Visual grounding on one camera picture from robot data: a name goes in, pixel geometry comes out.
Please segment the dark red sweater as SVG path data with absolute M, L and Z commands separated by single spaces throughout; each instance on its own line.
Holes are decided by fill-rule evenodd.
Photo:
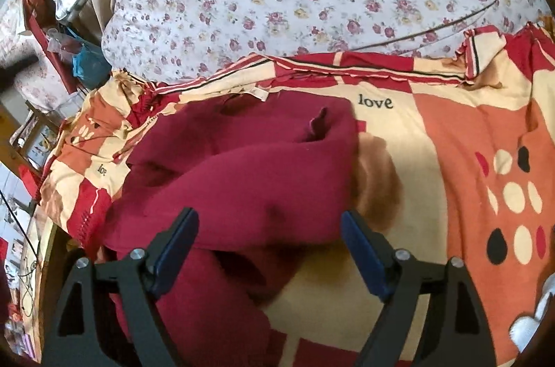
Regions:
M 338 240 L 357 146 L 348 100 L 299 91 L 192 102 L 144 136 L 103 246 L 123 256 L 181 210 L 198 212 L 194 245 L 157 304 L 185 362 L 263 365 L 271 326 L 262 305 L 310 247 Z

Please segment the red orange cream patterned blanket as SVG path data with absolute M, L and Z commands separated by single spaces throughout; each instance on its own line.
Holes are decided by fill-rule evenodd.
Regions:
M 511 364 L 518 350 L 509 329 L 534 312 L 554 270 L 554 41 L 534 24 L 514 35 L 473 30 L 451 59 L 251 54 L 175 85 L 117 71 L 63 124 L 41 209 L 92 260 L 118 256 L 103 246 L 106 216 L 129 156 L 158 119 L 218 96 L 265 100 L 281 91 L 351 103 L 358 146 L 345 210 L 424 261 L 460 257 L 496 362 Z M 262 305 L 271 340 L 261 366 L 345 366 L 380 309 L 340 237 L 312 246 Z

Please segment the blue plastic bag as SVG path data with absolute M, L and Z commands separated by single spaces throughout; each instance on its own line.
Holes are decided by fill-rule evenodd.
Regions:
M 87 89 L 96 89 L 108 81 L 111 69 L 99 46 L 81 41 L 81 49 L 72 57 L 72 74 L 76 79 Z

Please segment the red chair with floral cover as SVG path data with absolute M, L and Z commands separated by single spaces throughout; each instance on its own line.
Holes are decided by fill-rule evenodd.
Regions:
M 24 0 L 5 0 L 2 3 L 1 66 L 11 66 L 25 57 L 36 55 L 37 62 L 18 73 L 9 87 L 36 108 L 54 111 L 69 98 L 70 93 L 24 19 Z

